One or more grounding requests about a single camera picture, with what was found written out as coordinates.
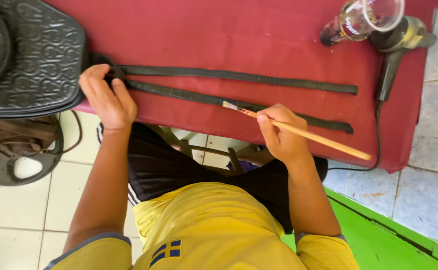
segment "yellow t-shirt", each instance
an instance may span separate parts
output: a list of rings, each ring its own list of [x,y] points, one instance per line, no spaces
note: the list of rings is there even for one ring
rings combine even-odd
[[[337,237],[303,236],[295,254],[282,226],[239,187],[192,184],[134,207],[144,254],[131,266],[127,237],[103,233],[52,261],[52,270],[359,269]]]

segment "black shorts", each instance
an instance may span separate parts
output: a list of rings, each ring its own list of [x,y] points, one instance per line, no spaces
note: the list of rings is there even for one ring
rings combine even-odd
[[[219,182],[240,187],[262,203],[292,233],[289,215],[288,172],[284,163],[275,159],[259,169],[226,176],[209,170],[191,157],[175,150],[149,127],[134,123],[129,149],[129,203],[147,201],[178,188],[201,182]],[[327,174],[327,160],[315,157],[321,181]]]

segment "paintbrush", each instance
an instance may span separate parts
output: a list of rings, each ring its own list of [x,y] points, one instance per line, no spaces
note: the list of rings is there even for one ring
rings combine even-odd
[[[230,104],[227,101],[223,101],[222,102],[222,107],[226,107],[226,108],[229,108],[229,109],[232,109],[232,110],[241,112],[243,114],[247,114],[249,116],[257,118],[257,113],[255,113],[253,111],[250,111],[248,109],[244,109],[244,108],[238,107],[238,106],[236,106],[234,104]],[[319,135],[316,135],[314,133],[311,133],[311,132],[309,132],[307,130],[303,130],[301,128],[298,128],[298,127],[295,127],[295,126],[291,126],[291,125],[286,124],[286,123],[278,122],[278,121],[272,120],[272,119],[271,119],[271,124],[276,126],[276,127],[278,127],[278,128],[282,128],[282,129],[285,129],[287,131],[293,132],[293,133],[295,133],[297,135],[303,136],[305,138],[308,138],[308,139],[313,140],[315,142],[321,143],[323,145],[332,147],[332,148],[337,149],[339,151],[342,151],[344,153],[348,153],[349,155],[361,158],[363,160],[370,161],[372,159],[372,156],[367,154],[367,153],[364,153],[362,151],[356,150],[356,149],[354,149],[352,147],[348,147],[347,145],[340,144],[340,143],[335,142],[333,140],[329,140],[329,139],[324,138],[322,136],[319,136]]]

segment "hand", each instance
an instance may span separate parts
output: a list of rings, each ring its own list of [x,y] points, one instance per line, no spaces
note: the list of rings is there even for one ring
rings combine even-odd
[[[257,114],[257,122],[264,136],[265,145],[276,159],[290,166],[303,159],[312,158],[307,149],[306,138],[271,124],[271,119],[273,119],[307,130],[306,120],[295,115],[282,104],[276,104]]]
[[[111,90],[104,81],[110,67],[107,64],[94,65],[85,70],[79,77],[79,85],[88,98],[91,107],[106,130],[130,131],[136,119],[138,107],[127,92],[120,79],[114,79]]]

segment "brush bristles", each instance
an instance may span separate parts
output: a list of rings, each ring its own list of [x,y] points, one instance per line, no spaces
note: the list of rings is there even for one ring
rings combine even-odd
[[[234,105],[234,104],[230,104],[230,103],[227,102],[227,101],[222,101],[222,107],[229,108],[229,109],[233,109],[233,110],[236,110],[236,111],[237,111],[237,106]]]

